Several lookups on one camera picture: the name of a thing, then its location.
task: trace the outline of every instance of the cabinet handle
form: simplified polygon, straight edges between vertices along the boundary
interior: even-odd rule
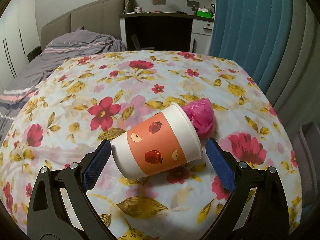
[[[20,41],[21,41],[21,45],[22,45],[22,49],[23,49],[23,53],[24,55],[26,54],[26,52],[24,51],[24,47],[23,47],[23,42],[22,42],[22,37],[21,37],[21,31],[19,29],[19,34],[20,34]]]
[[[9,60],[10,60],[10,62],[11,62],[11,66],[12,66],[13,72],[14,72],[14,74],[17,76],[17,74],[16,74],[16,72],[15,72],[15,70],[14,70],[12,61],[11,61],[11,57],[10,57],[10,53],[9,53],[9,49],[8,49],[8,44],[7,44],[7,38],[5,38],[5,45],[7,46],[8,56],[9,56]]]
[[[14,77],[14,74],[13,74],[13,72],[12,72],[10,63],[9,63],[9,59],[8,59],[8,55],[7,55],[7,50],[5,49],[5,45],[4,45],[4,40],[2,40],[2,41],[3,41],[3,48],[4,48],[5,56],[7,57],[7,61],[8,61],[8,65],[9,65],[10,71],[11,71],[11,73],[12,73],[13,78],[15,78],[15,77]]]
[[[195,51],[195,43],[196,43],[196,39],[193,39],[192,53]]]

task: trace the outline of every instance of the white paper cup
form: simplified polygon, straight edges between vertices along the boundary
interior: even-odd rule
[[[112,142],[112,155],[127,179],[139,179],[202,158],[199,137],[176,103]]]

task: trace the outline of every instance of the white drawer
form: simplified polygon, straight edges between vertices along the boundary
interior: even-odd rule
[[[212,28],[213,28],[212,22],[195,20],[195,19],[192,21],[192,32],[193,33],[211,35]]]

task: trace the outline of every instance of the crumpled pink object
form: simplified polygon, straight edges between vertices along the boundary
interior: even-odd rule
[[[210,138],[214,130],[214,112],[207,98],[195,100],[182,107],[189,117],[200,139]]]

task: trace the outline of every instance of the white wardrobe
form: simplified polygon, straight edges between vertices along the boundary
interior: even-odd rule
[[[27,66],[40,45],[35,0],[11,0],[0,18],[0,93]]]

